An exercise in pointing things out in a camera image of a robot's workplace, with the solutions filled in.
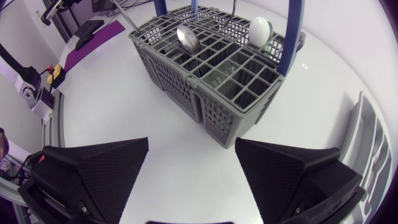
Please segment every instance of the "cable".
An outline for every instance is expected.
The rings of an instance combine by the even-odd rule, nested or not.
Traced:
[[[54,84],[54,74],[53,74],[53,72],[54,72],[54,69],[50,72],[51,79],[52,79],[52,82],[50,84],[50,91],[49,91],[49,97],[50,98],[51,98],[52,85]]]
[[[148,2],[152,2],[153,0],[145,0],[145,1],[143,1],[143,2],[138,2],[138,1],[139,1],[139,0],[137,0],[135,3],[131,4],[130,6],[122,6],[122,4],[128,2],[128,0],[127,0],[127,1],[124,1],[123,3],[121,3],[120,6],[122,6],[122,8],[126,11],[127,9],[130,9],[130,8],[132,8],[132,7],[136,7],[136,6],[140,6],[140,5],[146,4],[146,3],[148,3]],[[112,14],[112,15],[106,15],[106,16],[107,16],[107,17],[112,17],[112,16],[115,16],[115,15],[117,15],[117,14],[119,14],[119,13],[120,13],[120,11],[118,11],[118,12]]]
[[[236,0],[234,0],[234,7],[232,8],[232,15],[231,17],[226,21],[224,27],[228,26],[229,22],[231,22],[232,17],[235,15],[235,9],[236,9]]]
[[[2,9],[0,9],[0,12],[2,12],[5,8],[7,8],[7,6],[9,6],[13,1],[15,1],[15,0],[12,0],[12,1],[9,2],[8,4],[6,4],[6,6],[4,6]]]
[[[40,73],[40,75],[43,75],[45,72],[53,72],[53,70],[46,68],[43,72]]]
[[[106,24],[106,26],[109,25],[115,17],[116,17],[116,14],[115,14],[115,15],[113,16],[113,18]]]
[[[27,160],[30,158],[30,156],[27,156],[24,163],[21,165],[21,168],[19,168],[18,172],[16,175],[12,176],[12,177],[3,177],[6,180],[15,180],[16,178],[18,178],[18,175],[21,173],[21,171],[23,170],[22,168],[24,168]]]

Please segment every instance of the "purple surface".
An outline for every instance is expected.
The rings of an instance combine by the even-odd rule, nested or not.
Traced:
[[[119,21],[114,21],[104,28],[99,30],[94,37],[84,45],[79,51],[72,50],[68,56],[67,61],[65,62],[64,70],[69,72],[79,61],[81,61],[84,57],[86,57],[89,53],[99,47],[101,44],[105,43],[110,38],[118,35],[120,32],[124,31],[125,28],[120,24]]]

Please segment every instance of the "blue handle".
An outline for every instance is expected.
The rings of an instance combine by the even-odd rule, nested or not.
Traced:
[[[305,0],[289,0],[289,14],[287,16],[286,36],[282,58],[280,59],[277,72],[286,77],[296,54],[297,43],[299,42],[301,25],[304,15]]]
[[[198,12],[198,0],[191,1],[191,9],[192,9],[193,13]]]
[[[166,0],[154,0],[156,16],[163,16],[167,14]]]

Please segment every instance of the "gray plastic cutlery basket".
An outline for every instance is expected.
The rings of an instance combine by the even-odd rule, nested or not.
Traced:
[[[284,38],[275,33],[268,52],[248,44],[249,21],[228,13],[190,6],[154,17],[132,39],[151,80],[223,147],[231,147],[256,124],[284,80],[276,72]],[[181,45],[184,24],[200,40],[192,55]]]

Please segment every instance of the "white round table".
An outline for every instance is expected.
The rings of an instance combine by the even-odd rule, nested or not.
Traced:
[[[167,1],[167,9],[187,4]],[[200,5],[232,10],[231,1],[202,0]],[[127,13],[141,25],[155,15],[154,4]],[[285,34],[287,21],[260,7],[239,2],[236,15],[265,17]],[[110,18],[101,19],[107,23]],[[126,30],[75,65],[58,88],[65,95],[66,147],[149,137],[149,152],[121,223],[262,223],[234,146],[222,148],[151,82],[128,37],[132,28],[121,15],[115,19]],[[243,138],[310,149],[341,147],[359,92],[376,105],[354,71],[306,33],[306,44],[278,94]],[[73,37],[65,47],[61,65],[76,41]]]

